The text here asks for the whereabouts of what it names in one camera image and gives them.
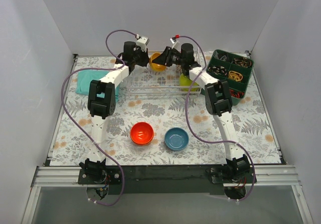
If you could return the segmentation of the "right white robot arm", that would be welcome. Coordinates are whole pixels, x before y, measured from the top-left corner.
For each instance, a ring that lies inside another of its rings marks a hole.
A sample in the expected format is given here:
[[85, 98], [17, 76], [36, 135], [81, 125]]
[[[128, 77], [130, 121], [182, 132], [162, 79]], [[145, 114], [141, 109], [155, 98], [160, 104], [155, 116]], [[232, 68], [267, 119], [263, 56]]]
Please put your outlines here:
[[181, 50], [166, 47], [165, 50], [152, 63], [170, 67], [179, 65], [182, 73], [192, 83], [197, 83], [205, 92], [205, 105], [209, 114], [214, 117], [222, 137], [221, 141], [206, 141], [194, 133], [188, 119], [188, 101], [185, 101], [186, 121], [190, 132], [198, 140], [208, 144], [223, 143], [225, 147], [226, 172], [225, 177], [232, 182], [241, 181], [246, 175], [252, 176], [255, 182], [255, 168], [249, 153], [238, 143], [232, 118], [232, 98], [227, 81], [218, 80], [206, 72], [206, 67], [201, 66], [194, 57], [194, 47], [184, 43]]

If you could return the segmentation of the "blue grey bowl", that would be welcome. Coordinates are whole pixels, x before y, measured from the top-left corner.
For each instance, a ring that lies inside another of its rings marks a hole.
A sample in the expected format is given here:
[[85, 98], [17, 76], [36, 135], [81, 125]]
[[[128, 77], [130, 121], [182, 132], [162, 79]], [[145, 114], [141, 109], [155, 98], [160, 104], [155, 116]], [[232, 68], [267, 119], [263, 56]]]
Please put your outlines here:
[[164, 141], [172, 151], [180, 151], [189, 144], [189, 135], [184, 129], [171, 128], [165, 133]]

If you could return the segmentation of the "red orange bowl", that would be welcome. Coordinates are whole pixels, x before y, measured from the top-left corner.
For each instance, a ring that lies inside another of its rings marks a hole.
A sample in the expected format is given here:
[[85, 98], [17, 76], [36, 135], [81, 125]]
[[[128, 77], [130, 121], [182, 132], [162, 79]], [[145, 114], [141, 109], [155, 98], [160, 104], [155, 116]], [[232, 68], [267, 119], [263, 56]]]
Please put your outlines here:
[[154, 137], [154, 130], [152, 126], [146, 122], [138, 122], [134, 124], [130, 130], [131, 140], [139, 145], [149, 144]]

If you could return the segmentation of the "lime green bowl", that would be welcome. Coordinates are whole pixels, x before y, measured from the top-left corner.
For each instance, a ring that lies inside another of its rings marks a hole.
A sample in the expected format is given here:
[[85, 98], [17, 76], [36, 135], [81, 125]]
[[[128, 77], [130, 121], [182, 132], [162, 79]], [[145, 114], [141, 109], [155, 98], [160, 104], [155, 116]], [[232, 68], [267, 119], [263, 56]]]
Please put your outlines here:
[[[187, 76], [183, 75], [182, 73], [180, 74], [179, 77], [179, 85], [181, 87], [181, 91], [189, 91], [190, 85], [192, 84], [192, 80], [190, 80]], [[191, 92], [196, 92], [200, 91], [199, 85], [195, 82], [191, 88]]]

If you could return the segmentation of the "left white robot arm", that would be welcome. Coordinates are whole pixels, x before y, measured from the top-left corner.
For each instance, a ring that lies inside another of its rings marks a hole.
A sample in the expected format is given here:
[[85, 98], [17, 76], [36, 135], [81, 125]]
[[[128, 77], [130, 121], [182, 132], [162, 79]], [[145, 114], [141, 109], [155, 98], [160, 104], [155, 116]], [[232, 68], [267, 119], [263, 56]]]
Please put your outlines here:
[[149, 63], [146, 37], [135, 42], [126, 41], [123, 52], [116, 57], [116, 65], [99, 80], [92, 80], [89, 85], [88, 110], [91, 115], [93, 147], [90, 148], [84, 163], [80, 167], [84, 175], [92, 182], [100, 184], [107, 180], [106, 155], [100, 149], [105, 141], [108, 118], [116, 108], [116, 88], [135, 69], [146, 67]]

